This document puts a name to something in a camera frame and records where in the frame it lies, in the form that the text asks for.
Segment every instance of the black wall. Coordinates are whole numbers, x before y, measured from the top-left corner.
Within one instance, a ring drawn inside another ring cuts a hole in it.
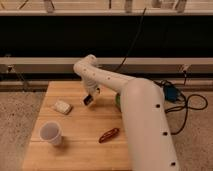
[[[140,16],[1,16],[0,56],[126,55]],[[213,17],[145,16],[134,57],[213,57]]]

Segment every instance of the speckled floor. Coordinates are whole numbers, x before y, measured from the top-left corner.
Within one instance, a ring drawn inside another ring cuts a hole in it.
[[[19,171],[43,92],[0,93],[0,171]]]
[[[207,97],[209,107],[190,110],[184,131],[173,136],[181,171],[213,171],[213,92],[198,93]],[[20,170],[43,97],[44,93],[0,93],[0,171]],[[201,105],[199,99],[192,100],[191,105]],[[183,112],[169,115],[171,130],[182,119]]]

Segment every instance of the wooden table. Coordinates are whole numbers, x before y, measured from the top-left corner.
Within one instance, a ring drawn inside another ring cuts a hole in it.
[[[79,81],[50,82],[36,121],[23,163],[24,171],[129,171],[131,170],[122,116],[115,105],[115,92],[101,87],[101,94],[89,107]],[[71,103],[69,115],[51,109],[57,99]],[[53,147],[39,138],[46,121],[57,121],[62,128],[63,143]],[[118,127],[119,136],[99,144],[99,137]]]

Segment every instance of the paper cup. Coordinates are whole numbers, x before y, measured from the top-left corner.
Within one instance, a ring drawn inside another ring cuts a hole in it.
[[[61,144],[61,129],[57,122],[46,122],[40,129],[40,138],[54,146]]]

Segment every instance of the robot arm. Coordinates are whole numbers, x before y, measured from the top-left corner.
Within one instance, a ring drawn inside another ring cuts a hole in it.
[[[93,55],[78,61],[74,71],[88,93],[98,84],[121,94],[121,111],[133,171],[179,171],[179,164],[166,120],[164,94],[152,81],[96,68]]]

